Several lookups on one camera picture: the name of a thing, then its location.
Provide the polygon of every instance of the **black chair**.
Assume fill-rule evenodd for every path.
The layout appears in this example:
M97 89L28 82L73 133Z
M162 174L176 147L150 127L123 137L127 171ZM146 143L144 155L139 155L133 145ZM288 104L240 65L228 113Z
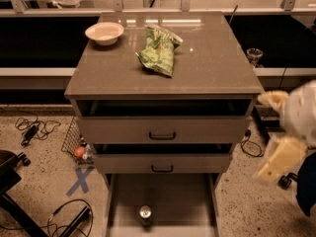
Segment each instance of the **black chair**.
M286 190L292 180L297 183L298 205L306 216L310 216L310 209L316 203L316 152L306 157L297 175L290 172L277 184Z
M0 206L8 211L30 236L47 237L48 235L6 194L21 181L21 177L14 170L20 163L28 166L31 161L24 153L16 155L9 151L0 150ZM82 220L89 218L89 213L90 208L85 206L58 236L70 236Z

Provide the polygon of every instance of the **small bowl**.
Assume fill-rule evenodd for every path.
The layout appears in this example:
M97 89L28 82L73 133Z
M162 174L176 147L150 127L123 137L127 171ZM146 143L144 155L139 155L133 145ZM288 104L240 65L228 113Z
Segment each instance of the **small bowl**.
M90 40L94 40L99 45L110 45L118 41L119 36L124 32L122 25L113 22L98 23L85 32Z

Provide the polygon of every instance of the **terrazzo floor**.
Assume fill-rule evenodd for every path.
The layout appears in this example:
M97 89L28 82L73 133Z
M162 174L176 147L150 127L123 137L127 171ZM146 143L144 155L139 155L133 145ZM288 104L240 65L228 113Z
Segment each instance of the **terrazzo floor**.
M60 122L46 140L33 139L23 147L23 135L16 128L19 118L33 120L35 117L23 113L32 112L42 121ZM104 215L108 190L100 174L93 169L86 177L87 190L71 188L77 182L76 170L85 173L89 166L78 165L67 153L61 150L69 125L73 119L70 106L1 106L0 107L0 148L15 153L24 152L32 161L28 167L19 166L16 170L22 177L8 195L22 207L39 226L46 226L51 214L62 204L73 199L83 199L93 210L93 222L85 221L80 225L89 236L105 236ZM264 150L265 144L256 126L250 125L251 141ZM249 150L257 153L258 148L249 144ZM316 210L306 217L296 202L296 183L287 190L280 189L276 183L262 184L254 179L261 158L254 158L242 152L238 144L233 153L232 163L221 177L215 190L220 215L222 237L310 237L316 236ZM58 226L68 224L85 203L71 202L63 207L51 220ZM0 208L0 225L7 228L20 226L11 216ZM43 231L47 236L58 236L55 227ZM23 230L4 230L1 237L29 236ZM85 236L79 231L72 236Z

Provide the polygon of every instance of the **metal can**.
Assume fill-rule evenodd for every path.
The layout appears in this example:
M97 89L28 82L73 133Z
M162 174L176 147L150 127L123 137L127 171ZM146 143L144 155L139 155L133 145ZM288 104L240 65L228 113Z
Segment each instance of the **metal can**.
M152 210L150 206L142 206L139 210L139 217L143 227L150 226L152 223Z

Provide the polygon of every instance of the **clear plastic cup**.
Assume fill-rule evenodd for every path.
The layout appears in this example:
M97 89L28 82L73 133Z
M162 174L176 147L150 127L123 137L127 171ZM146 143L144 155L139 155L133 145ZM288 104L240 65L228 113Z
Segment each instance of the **clear plastic cup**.
M258 61L263 56L263 52L257 48L249 48L247 49L246 52L247 52L247 58L250 64L252 64L253 67L256 67Z

